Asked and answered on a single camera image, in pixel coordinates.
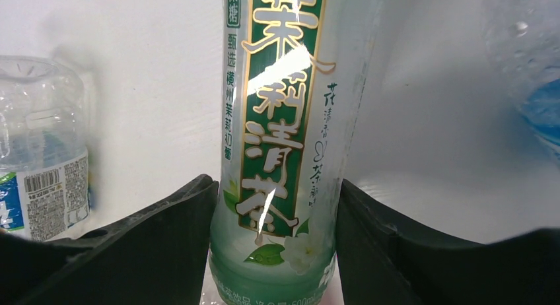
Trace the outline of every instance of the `black plastic holder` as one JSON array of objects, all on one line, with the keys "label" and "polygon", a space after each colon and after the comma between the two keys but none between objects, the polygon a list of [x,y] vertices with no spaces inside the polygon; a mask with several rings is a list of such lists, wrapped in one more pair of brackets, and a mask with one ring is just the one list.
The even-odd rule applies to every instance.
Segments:
[{"label": "black plastic holder", "polygon": [[[78,240],[0,235],[0,304],[198,305],[218,183]],[[449,236],[343,182],[336,228],[345,305],[560,304],[560,232],[491,245]]]}]

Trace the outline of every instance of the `water bottle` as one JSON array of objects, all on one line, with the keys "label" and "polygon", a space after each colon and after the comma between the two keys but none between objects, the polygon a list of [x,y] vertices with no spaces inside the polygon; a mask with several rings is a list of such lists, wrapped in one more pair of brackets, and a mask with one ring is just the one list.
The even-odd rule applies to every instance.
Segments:
[{"label": "water bottle", "polygon": [[560,164],[560,0],[484,0],[482,36],[522,117]]},{"label": "water bottle", "polygon": [[0,56],[0,231],[36,241],[81,233],[76,225],[89,215],[83,100],[70,69]]}]

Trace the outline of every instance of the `clear plastic bottle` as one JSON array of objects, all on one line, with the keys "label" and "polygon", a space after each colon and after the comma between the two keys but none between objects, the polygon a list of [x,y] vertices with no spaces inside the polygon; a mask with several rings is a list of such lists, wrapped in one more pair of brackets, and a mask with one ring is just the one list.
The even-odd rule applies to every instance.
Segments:
[{"label": "clear plastic bottle", "polygon": [[83,100],[70,69],[0,56],[0,230],[76,236],[69,229],[89,215]]},{"label": "clear plastic bottle", "polygon": [[560,0],[484,0],[482,36],[518,110],[560,164]]},{"label": "clear plastic bottle", "polygon": [[225,0],[209,266],[228,305],[315,305],[384,0]]}]

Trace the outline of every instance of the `blue label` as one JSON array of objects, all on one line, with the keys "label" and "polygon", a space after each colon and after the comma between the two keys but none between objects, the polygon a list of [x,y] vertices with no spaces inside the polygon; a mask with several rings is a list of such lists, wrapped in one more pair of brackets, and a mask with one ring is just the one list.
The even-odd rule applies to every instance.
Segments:
[{"label": "blue label", "polygon": [[0,178],[0,228],[8,231],[23,228],[23,214],[15,173]]}]

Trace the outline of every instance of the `white wall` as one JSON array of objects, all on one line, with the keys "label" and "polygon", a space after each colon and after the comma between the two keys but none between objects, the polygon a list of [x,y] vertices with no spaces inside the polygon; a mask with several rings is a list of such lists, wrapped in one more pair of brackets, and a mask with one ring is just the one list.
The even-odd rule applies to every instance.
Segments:
[{"label": "white wall", "polygon": [[[489,242],[560,226],[560,174],[485,60],[480,3],[388,0],[347,176]],[[221,0],[0,0],[0,54],[56,57],[90,88],[90,228],[219,177],[221,11]]]}]

